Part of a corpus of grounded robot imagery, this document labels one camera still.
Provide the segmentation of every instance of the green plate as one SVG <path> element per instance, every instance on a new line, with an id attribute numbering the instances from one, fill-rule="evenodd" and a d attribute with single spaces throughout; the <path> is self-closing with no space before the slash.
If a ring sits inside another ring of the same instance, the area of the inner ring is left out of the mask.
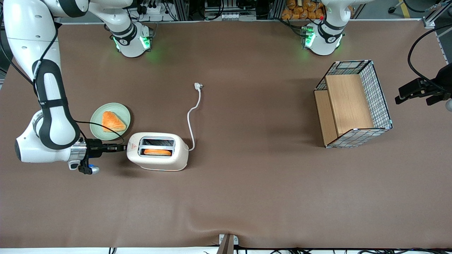
<path id="1" fill-rule="evenodd" d="M 93 116 L 91 117 L 91 122 L 95 122 L 98 124 L 102 124 L 102 114 L 105 111 L 111 111 L 116 114 L 116 116 L 121 119 L 121 121 L 126 125 L 126 130 L 129 128 L 130 125 L 130 112 L 126 108 L 126 106 L 119 104 L 119 103 L 108 103 L 100 108 L 96 109 L 94 111 Z M 101 126 L 90 124 L 89 128 L 91 129 L 91 132 L 93 133 L 94 137 L 100 139 L 100 140 L 113 140 L 118 138 L 118 136 L 113 132 L 104 132 L 103 128 Z M 122 132 L 118 132 L 119 135 L 122 135 L 126 132 L 126 130 Z"/>

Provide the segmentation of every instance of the toaster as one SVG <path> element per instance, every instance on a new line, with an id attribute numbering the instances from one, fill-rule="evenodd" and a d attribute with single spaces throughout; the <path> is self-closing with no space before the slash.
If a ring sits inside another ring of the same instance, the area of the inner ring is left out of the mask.
<path id="1" fill-rule="evenodd" d="M 175 134 L 139 132 L 129 139 L 127 158 L 144 169 L 179 171 L 187 166 L 188 146 Z"/>

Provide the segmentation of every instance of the brown table surface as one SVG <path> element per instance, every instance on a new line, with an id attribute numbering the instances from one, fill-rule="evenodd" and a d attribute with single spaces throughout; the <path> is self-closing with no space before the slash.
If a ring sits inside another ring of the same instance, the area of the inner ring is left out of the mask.
<path id="1" fill-rule="evenodd" d="M 24 164 L 14 140 L 39 110 L 14 70 L 0 92 L 1 247 L 212 245 L 230 232 L 255 248 L 452 247 L 451 118 L 444 103 L 395 105 L 416 78 L 406 57 L 420 21 L 350 22 L 331 56 L 303 51 L 277 22 L 162 24 L 151 53 L 127 59 L 101 25 L 60 28 L 71 114 L 130 108 L 135 132 L 197 147 L 181 172 L 153 172 L 126 153 L 91 160 L 98 175 L 66 162 Z M 325 149 L 313 89 L 334 61 L 372 59 L 394 129 L 354 149 Z M 414 65 L 445 65 L 436 37 Z M 85 133 L 89 127 L 82 126 Z"/>

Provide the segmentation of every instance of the green led light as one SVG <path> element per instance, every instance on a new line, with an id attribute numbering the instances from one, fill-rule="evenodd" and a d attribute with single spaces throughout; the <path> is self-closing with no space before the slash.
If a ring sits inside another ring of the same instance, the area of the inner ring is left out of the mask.
<path id="1" fill-rule="evenodd" d="M 148 49 L 150 47 L 150 42 L 149 42 L 148 38 L 143 38 L 143 37 L 140 36 L 140 41 L 143 44 L 143 47 L 145 49 Z"/>
<path id="2" fill-rule="evenodd" d="M 113 40 L 114 40 L 114 43 L 116 44 L 116 48 L 119 50 L 119 45 L 118 45 L 118 42 L 116 41 L 116 38 L 113 37 Z"/>
<path id="3" fill-rule="evenodd" d="M 312 46 L 312 42 L 314 41 L 314 39 L 315 39 L 315 33 L 312 32 L 311 35 L 308 38 L 306 38 L 306 43 L 305 43 L 306 47 Z"/>
<path id="4" fill-rule="evenodd" d="M 338 39 L 338 44 L 336 44 L 336 47 L 339 47 L 339 44 L 340 44 L 340 40 L 342 39 L 342 35 L 339 37 L 339 39 Z"/>

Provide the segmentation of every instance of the metal grid basket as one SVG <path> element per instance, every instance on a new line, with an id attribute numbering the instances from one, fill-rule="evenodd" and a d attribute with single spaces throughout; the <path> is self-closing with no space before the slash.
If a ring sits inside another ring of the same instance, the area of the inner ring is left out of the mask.
<path id="1" fill-rule="evenodd" d="M 374 128 L 351 129 L 326 145 L 326 148 L 357 147 L 392 129 L 392 120 L 389 115 L 386 99 L 372 60 L 338 61 L 333 63 L 315 90 L 327 90 L 325 80 L 327 75 L 347 74 L 359 74 L 361 77 Z"/>

